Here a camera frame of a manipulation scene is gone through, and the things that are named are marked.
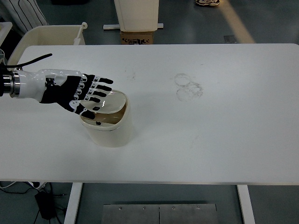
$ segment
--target table top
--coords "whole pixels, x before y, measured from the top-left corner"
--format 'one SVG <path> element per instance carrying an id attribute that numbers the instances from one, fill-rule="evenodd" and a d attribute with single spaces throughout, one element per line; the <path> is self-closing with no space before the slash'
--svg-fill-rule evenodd
<path id="1" fill-rule="evenodd" d="M 295 44 L 31 46 L 25 66 L 114 80 L 134 131 L 95 145 L 57 104 L 0 98 L 0 180 L 299 184 Z"/>

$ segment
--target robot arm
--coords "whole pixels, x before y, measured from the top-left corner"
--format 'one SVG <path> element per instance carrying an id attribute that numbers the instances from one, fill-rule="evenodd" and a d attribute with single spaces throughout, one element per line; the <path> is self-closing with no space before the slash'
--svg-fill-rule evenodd
<path id="1" fill-rule="evenodd" d="M 64 109 L 94 119 L 93 112 L 80 103 L 81 100 L 99 103 L 113 81 L 95 75 L 72 70 L 39 70 L 36 73 L 2 70 L 0 96 L 10 93 L 15 98 L 33 98 L 42 104 L 58 103 Z"/>

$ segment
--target white cloth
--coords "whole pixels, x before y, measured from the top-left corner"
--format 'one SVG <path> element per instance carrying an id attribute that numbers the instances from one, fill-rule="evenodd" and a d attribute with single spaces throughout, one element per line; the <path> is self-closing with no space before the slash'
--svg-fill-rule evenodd
<path id="1" fill-rule="evenodd" d="M 0 0 L 0 15 L 22 36 L 34 27 L 48 25 L 36 0 Z"/>

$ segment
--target cardboard box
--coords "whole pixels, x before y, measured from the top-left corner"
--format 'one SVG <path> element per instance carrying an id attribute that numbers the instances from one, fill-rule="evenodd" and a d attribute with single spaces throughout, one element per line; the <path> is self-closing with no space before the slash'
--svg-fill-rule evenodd
<path id="1" fill-rule="evenodd" d="M 121 31 L 121 44 L 153 44 L 154 32 L 122 32 Z"/>

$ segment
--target metal frame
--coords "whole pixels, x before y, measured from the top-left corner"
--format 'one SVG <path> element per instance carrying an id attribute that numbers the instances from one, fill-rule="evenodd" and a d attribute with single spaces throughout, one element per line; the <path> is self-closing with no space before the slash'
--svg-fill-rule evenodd
<path id="1" fill-rule="evenodd" d="M 163 23 L 158 23 L 158 29 L 163 29 L 164 24 Z M 112 25 L 103 25 L 103 30 L 115 30 L 115 29 L 120 29 L 119 24 L 112 24 Z"/>
<path id="2" fill-rule="evenodd" d="M 64 224 L 75 224 L 83 183 L 73 183 Z"/>
<path id="3" fill-rule="evenodd" d="M 73 183 L 64 224 L 75 224 L 83 183 Z M 237 185 L 244 224 L 255 224 L 247 185 Z"/>

